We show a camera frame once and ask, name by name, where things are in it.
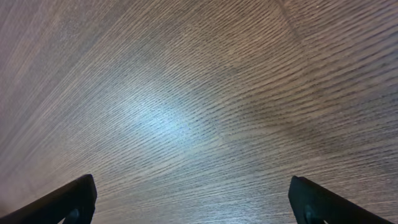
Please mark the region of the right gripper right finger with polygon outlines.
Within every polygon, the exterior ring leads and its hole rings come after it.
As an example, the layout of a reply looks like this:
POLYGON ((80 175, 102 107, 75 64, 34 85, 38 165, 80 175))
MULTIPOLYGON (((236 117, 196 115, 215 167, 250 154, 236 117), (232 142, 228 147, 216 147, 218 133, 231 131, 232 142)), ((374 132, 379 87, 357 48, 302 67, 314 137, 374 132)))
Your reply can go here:
POLYGON ((292 177, 288 197, 298 224, 392 224, 304 177, 292 177))

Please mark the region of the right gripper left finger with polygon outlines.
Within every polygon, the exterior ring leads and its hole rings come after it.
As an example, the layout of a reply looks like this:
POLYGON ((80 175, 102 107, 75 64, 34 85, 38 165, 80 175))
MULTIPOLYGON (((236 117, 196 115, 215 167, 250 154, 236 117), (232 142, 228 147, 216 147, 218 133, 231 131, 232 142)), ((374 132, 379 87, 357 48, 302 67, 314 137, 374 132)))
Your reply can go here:
POLYGON ((95 212, 96 185, 85 174, 4 217, 1 223, 90 224, 95 212))

